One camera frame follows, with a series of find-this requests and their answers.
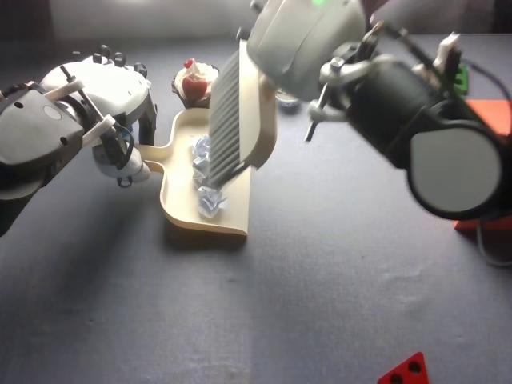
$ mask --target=table surface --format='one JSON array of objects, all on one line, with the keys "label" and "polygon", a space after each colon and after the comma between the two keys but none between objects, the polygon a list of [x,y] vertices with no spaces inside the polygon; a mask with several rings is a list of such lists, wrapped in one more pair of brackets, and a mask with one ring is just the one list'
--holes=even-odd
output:
[{"label": "table surface", "polygon": [[[417,40],[433,53],[441,38]],[[0,87],[92,46],[3,43]],[[170,82],[182,63],[222,67],[236,50],[111,46],[149,70],[157,145],[181,109]],[[510,36],[462,48],[512,87]],[[501,97],[471,72],[470,92]],[[306,145],[307,125],[305,108],[278,116],[246,241],[173,227],[161,175],[122,190],[81,152],[0,240],[0,383],[372,383],[419,350],[432,383],[510,383],[511,273],[425,212],[351,128],[325,124]]]}]

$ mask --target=black hole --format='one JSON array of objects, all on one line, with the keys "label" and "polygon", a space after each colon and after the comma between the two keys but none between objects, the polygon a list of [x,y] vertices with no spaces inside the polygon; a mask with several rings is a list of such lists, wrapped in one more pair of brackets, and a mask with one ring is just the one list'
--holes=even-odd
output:
[{"label": "black hole", "polygon": [[413,374],[420,374],[422,371],[422,365],[419,362],[410,362],[409,371]]},{"label": "black hole", "polygon": [[391,384],[403,384],[403,378],[399,374],[394,374],[390,378]]}]

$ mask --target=robotic hand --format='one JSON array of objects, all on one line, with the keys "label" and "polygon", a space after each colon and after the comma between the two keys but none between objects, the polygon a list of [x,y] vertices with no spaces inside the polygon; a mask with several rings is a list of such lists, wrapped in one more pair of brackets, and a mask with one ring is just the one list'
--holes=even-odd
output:
[{"label": "robotic hand", "polygon": [[[152,145],[157,108],[147,70],[102,46],[82,62],[70,62],[31,82],[0,92],[0,236],[34,194],[85,146],[99,170],[122,187],[146,180],[150,170],[134,148]],[[9,103],[9,96],[25,93]]]},{"label": "robotic hand", "polygon": [[[406,171],[412,195],[429,212],[461,220],[510,213],[511,140],[454,90],[456,35],[433,62],[405,30],[379,23],[365,34],[359,0],[269,0],[253,9],[261,13],[248,55],[276,87],[313,100],[307,141],[320,122],[348,122]],[[412,71],[377,52],[381,34],[403,43],[420,65]]]}]

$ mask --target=strawberry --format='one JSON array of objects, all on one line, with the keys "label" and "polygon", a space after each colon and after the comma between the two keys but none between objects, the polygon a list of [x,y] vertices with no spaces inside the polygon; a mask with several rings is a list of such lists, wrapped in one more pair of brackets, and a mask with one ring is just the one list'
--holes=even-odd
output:
[{"label": "strawberry", "polygon": [[194,60],[192,58],[189,58],[188,61],[183,63],[183,66],[189,69],[190,67],[192,67],[192,64],[194,64]]},{"label": "strawberry", "polygon": [[183,93],[188,100],[195,102],[201,100],[208,90],[208,83],[205,80],[195,80],[188,76],[183,79]]}]

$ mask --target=green object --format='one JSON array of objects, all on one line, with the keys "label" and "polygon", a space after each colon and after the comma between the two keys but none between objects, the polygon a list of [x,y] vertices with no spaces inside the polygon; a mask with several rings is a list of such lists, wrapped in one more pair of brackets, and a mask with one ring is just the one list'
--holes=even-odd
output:
[{"label": "green object", "polygon": [[455,76],[455,84],[454,84],[455,90],[458,92],[458,94],[461,94],[462,96],[466,96],[469,87],[468,87],[468,68],[465,65],[460,65],[457,71],[457,76]]}]

